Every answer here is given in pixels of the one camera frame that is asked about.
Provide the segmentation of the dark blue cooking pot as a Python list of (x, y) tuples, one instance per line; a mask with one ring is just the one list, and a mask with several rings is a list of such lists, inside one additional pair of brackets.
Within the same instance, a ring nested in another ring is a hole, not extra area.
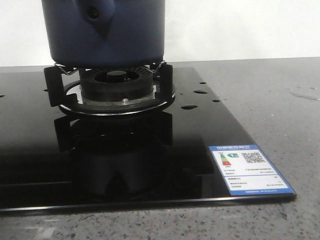
[(135, 67), (161, 61), (163, 0), (44, 0), (50, 55), (77, 68)]

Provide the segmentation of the black glass gas cooktop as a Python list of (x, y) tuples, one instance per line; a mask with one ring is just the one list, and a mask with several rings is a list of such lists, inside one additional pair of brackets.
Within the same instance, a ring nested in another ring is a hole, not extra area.
[(164, 110), (82, 118), (50, 107), (42, 71), (0, 73), (0, 213), (289, 202), (232, 196), (210, 146), (256, 145), (193, 68)]

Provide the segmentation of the black pan support grate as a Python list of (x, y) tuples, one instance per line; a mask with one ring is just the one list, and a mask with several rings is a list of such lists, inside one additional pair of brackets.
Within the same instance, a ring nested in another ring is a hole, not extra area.
[(44, 76), (48, 91), (49, 102), (52, 107), (59, 107), (65, 114), (78, 116), (120, 116), (131, 115), (167, 107), (175, 99), (173, 85), (173, 66), (164, 64), (153, 75), (153, 90), (151, 93), (136, 98), (123, 98), (120, 101), (97, 101), (83, 96), (79, 80), (67, 85), (63, 83), (62, 72), (56, 66), (46, 67)]

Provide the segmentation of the blue energy rating label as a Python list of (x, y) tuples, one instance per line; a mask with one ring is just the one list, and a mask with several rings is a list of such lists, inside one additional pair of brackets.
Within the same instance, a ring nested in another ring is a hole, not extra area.
[(209, 150), (232, 196), (294, 193), (256, 144), (210, 146)]

